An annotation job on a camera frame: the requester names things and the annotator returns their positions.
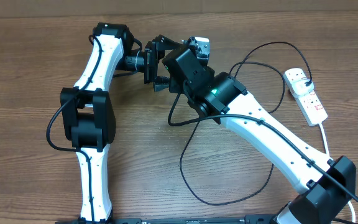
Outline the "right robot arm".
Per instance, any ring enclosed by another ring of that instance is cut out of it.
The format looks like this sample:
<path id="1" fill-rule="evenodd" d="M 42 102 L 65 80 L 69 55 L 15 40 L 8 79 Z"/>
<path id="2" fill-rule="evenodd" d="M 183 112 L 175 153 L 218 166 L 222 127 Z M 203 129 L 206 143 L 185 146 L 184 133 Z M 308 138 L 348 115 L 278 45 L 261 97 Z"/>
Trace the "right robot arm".
<path id="1" fill-rule="evenodd" d="M 271 223 L 331 223 L 355 199 L 356 167 L 347 157 L 333 160 L 311 147 L 266 112 L 230 73 L 214 74 L 198 49 L 182 44 L 162 63 L 170 92 L 185 95 L 197 113 L 193 122 L 213 119 L 262 153 L 298 192 Z"/>

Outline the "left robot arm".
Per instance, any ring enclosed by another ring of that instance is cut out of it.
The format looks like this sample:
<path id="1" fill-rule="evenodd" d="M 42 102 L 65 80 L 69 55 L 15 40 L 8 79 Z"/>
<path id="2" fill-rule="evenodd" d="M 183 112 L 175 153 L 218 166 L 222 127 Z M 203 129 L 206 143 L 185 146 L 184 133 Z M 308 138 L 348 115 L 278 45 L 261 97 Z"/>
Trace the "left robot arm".
<path id="1" fill-rule="evenodd" d="M 163 35 L 138 44 L 128 26 L 100 22 L 90 36 L 93 51 L 87 66 L 72 88 L 60 93 L 66 138 L 77 155 L 82 188 L 82 208 L 76 223 L 112 223 L 112 202 L 108 190 L 108 152 L 116 134 L 116 118 L 109 88 L 119 69 L 125 75 L 142 72 L 145 82 L 164 85 L 157 76 L 159 60 L 166 50 L 179 46 Z"/>

